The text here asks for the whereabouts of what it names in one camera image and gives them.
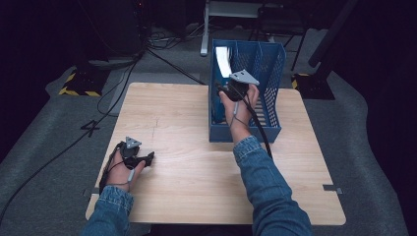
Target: hand-held device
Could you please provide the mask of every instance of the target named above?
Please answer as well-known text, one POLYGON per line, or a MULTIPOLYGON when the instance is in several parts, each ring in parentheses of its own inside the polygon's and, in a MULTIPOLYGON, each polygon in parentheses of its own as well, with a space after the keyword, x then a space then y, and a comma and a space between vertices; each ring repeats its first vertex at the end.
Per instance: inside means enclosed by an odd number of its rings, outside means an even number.
POLYGON ((138 157, 137 154, 142 143, 132 138, 126 137, 126 143, 120 147, 120 153, 122 154, 123 162, 129 169, 134 169, 141 161, 145 161, 145 167, 152 164, 154 158, 154 151, 149 153, 148 156, 138 157))
MULTIPOLYGON (((154 158, 154 151, 149 153, 147 156, 138 157, 137 154, 139 152, 139 149, 140 149, 139 146, 141 144, 142 144, 141 142, 138 142, 132 138, 126 137, 126 142, 122 141, 114 148, 113 152, 111 152, 110 156, 108 157, 108 161, 101 175, 100 183, 98 184, 100 194, 102 193, 104 187, 107 185, 108 175, 112 169, 110 168, 110 164, 113 161, 114 155, 116 154, 117 150, 120 150, 123 163, 130 170, 135 169, 135 167, 138 166, 138 164, 143 160, 146 162, 145 167, 151 166, 153 158, 154 158)), ((122 162, 114 163, 113 166, 121 164, 121 163, 122 162)))
POLYGON ((246 96, 249 84, 258 86, 260 83, 246 70, 230 74, 231 79, 226 87, 217 85, 217 94, 222 90, 232 101, 240 101, 246 96))

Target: black speaker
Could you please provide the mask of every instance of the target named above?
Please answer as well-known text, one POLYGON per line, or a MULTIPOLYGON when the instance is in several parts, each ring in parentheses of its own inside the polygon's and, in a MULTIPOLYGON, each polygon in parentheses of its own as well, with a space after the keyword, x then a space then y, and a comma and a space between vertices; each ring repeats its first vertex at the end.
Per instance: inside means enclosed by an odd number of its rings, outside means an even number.
POLYGON ((87 0, 94 30, 109 57, 138 54, 144 45, 147 26, 145 0, 87 0))

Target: forearm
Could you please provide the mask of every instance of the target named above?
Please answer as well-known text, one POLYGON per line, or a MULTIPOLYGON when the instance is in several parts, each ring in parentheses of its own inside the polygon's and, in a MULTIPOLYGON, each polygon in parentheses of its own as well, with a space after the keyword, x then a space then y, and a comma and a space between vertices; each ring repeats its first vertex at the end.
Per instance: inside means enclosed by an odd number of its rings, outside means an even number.
POLYGON ((308 215, 291 199, 290 187, 257 139, 242 140, 234 154, 254 207, 254 235, 311 234, 308 215))
POLYGON ((129 193, 106 186, 81 235, 127 235, 133 201, 129 193))

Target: left hand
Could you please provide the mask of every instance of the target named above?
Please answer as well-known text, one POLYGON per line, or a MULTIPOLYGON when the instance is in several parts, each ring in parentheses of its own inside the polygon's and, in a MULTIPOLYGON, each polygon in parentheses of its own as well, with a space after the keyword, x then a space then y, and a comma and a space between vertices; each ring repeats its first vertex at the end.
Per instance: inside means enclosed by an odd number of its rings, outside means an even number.
POLYGON ((129 184, 124 184, 128 181, 131 170, 125 166, 125 163, 123 163, 122 155, 120 154, 120 150, 117 150, 109 167, 109 169, 112 169, 108 173, 107 184, 113 185, 126 192, 132 191, 139 178, 139 174, 145 168, 145 164, 146 163, 144 160, 141 161, 135 168, 135 175, 133 176, 132 181, 129 184))

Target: blue plastic bin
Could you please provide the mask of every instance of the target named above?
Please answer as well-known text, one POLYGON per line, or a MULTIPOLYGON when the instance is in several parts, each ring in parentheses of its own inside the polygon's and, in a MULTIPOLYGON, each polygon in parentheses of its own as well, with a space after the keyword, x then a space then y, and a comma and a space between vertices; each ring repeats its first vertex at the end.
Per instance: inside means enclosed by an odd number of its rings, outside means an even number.
MULTIPOLYGON (((208 86, 209 141, 211 143, 229 143, 233 141, 225 122, 224 106, 217 95, 215 85, 225 86, 230 79, 221 76, 215 56, 217 46, 230 48, 232 54, 230 66, 233 73, 245 69, 260 82, 258 86, 260 100, 255 110, 267 134, 268 141, 273 143, 281 130, 275 102, 286 57, 282 44, 217 39, 212 42, 211 76, 208 86)), ((250 130, 260 142, 264 141, 253 121, 250 122, 250 130)))

